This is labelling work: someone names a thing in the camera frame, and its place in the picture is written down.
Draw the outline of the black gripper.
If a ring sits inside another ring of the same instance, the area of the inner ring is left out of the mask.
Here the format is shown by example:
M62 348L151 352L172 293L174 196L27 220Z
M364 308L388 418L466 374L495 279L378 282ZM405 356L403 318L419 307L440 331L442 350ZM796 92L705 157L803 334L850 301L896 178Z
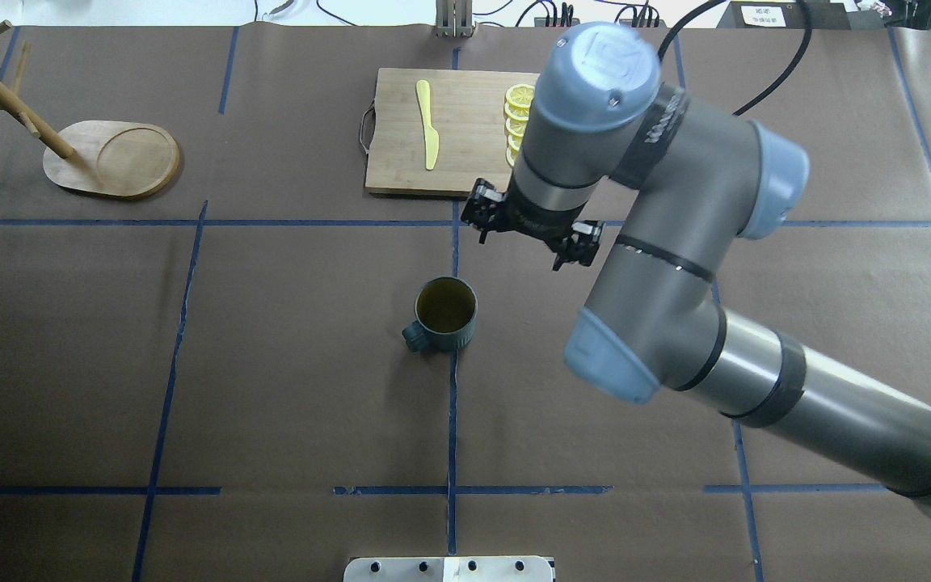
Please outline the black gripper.
M481 244L487 241L489 232L520 232L540 240L555 253L553 270L566 263L588 268L599 250L605 222L580 221L584 206L583 202L573 209L546 209L529 199L514 178L505 192L496 191L491 181L478 178L461 211L461 220L480 232Z

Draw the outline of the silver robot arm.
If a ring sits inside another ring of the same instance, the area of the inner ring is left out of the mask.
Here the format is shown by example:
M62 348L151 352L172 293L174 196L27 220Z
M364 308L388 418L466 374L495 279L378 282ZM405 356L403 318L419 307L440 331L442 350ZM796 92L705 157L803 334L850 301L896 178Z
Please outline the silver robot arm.
M714 302L738 238L780 227L809 177L806 151L661 80L635 30L581 23L550 50L503 191L478 179L461 219L486 237L543 242L554 268L594 262L580 221L610 179L636 192L565 347L575 375L628 403L690 394L875 480L931 518L931 406Z

